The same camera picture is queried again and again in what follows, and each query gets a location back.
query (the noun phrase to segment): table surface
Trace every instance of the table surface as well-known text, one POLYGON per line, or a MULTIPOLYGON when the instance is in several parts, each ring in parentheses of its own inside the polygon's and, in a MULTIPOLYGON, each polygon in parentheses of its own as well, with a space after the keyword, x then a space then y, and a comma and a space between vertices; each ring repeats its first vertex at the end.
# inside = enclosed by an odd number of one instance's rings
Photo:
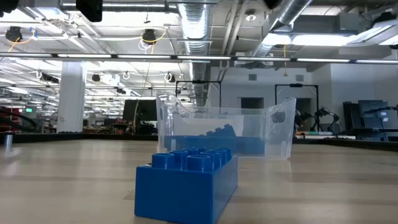
MULTIPOLYGON (((0 223, 166 223, 134 216, 136 167, 156 142, 15 144, 0 155, 0 223)), ((218 223, 398 223, 398 154, 293 145, 286 161, 239 158, 218 223)))

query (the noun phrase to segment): white column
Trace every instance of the white column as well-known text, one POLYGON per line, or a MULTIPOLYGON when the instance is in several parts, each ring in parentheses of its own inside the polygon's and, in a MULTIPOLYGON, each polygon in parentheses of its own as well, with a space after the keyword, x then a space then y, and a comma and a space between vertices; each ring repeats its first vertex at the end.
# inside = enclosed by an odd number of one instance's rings
POLYGON ((63 62, 57 132, 83 131, 86 70, 82 62, 63 62))

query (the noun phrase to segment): lego brick stud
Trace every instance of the lego brick stud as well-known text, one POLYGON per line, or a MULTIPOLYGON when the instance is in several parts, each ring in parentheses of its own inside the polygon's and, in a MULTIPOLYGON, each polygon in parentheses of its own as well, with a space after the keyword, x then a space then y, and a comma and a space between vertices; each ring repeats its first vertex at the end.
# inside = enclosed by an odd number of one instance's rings
POLYGON ((226 161, 230 161, 232 159, 232 152, 228 148, 218 148, 217 150, 225 150, 226 151, 226 161))
POLYGON ((211 152, 202 152, 201 155, 210 156, 211 159, 211 169, 217 170, 221 167, 221 157, 219 152, 211 151, 211 152))
POLYGON ((170 153, 174 155, 175 168, 180 170, 186 170, 188 152, 184 150, 174 150, 170 151, 170 153))
POLYGON ((183 149, 183 150, 188 152, 188 156, 199 154, 199 149, 197 149, 197 148, 189 148, 189 149, 183 149))
POLYGON ((192 155, 188 156, 188 170, 199 172, 211 171, 210 156, 205 155, 192 155))
POLYGON ((206 147, 196 147, 195 149, 199 150, 199 154, 202 153, 202 152, 206 152, 207 151, 206 147))
POLYGON ((174 155, 170 153, 156 153, 152 155, 152 167, 160 169, 174 168, 174 155))
POLYGON ((216 149, 216 150, 211 150, 211 152, 218 152, 221 157, 221 165, 225 165, 227 163, 227 152, 224 149, 216 149))

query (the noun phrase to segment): clear plastic bin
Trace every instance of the clear plastic bin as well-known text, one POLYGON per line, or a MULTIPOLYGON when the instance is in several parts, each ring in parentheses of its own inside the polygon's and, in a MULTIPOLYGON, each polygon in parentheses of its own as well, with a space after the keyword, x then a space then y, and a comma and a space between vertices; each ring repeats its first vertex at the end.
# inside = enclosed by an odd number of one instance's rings
POLYGON ((227 147, 239 156, 290 157, 295 98, 263 110, 186 108, 169 93, 156 100, 160 152, 227 147))

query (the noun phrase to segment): silver ventilation duct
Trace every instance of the silver ventilation duct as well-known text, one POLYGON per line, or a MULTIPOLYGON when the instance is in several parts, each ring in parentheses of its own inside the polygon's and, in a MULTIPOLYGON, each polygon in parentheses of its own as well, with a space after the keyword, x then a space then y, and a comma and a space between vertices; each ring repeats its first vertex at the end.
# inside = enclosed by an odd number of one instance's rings
MULTIPOLYGON (((61 0, 61 10, 63 11, 78 11, 75 0, 61 0)), ((134 3, 134 2, 104 2, 104 12, 164 12, 176 13, 178 9, 176 4, 162 4, 162 3, 134 3)))
MULTIPOLYGON (((182 32, 185 39, 201 40, 207 39, 209 35, 210 5, 208 4, 178 4, 181 15, 182 32)), ((185 42, 185 50, 189 55, 207 55, 209 51, 208 42, 185 42)), ((206 63, 189 64, 191 80, 208 80, 206 77, 206 63)), ((193 104, 204 106, 207 94, 203 92, 203 85, 193 85, 195 95, 193 104)))
MULTIPOLYGON (((312 0, 284 0, 280 6, 278 16, 274 23, 269 27, 267 33, 275 29, 292 24, 304 9, 311 4, 312 0)), ((271 51, 273 45, 260 43, 255 50, 251 52, 252 57, 265 57, 271 51)))

